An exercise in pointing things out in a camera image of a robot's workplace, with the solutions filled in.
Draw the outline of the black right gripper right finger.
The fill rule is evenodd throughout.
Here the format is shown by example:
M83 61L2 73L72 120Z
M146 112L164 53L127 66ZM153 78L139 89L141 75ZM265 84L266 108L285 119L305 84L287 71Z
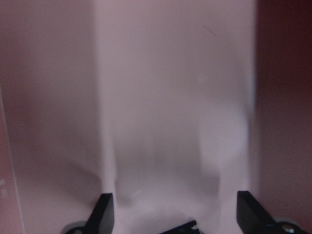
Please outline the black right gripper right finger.
M243 234L305 234L298 225L276 221L249 191L238 191L236 221Z

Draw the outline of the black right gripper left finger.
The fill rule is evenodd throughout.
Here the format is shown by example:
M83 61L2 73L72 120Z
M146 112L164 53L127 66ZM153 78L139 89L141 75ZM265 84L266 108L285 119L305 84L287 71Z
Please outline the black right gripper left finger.
M111 234L115 223L112 193L101 194L86 224L84 234Z

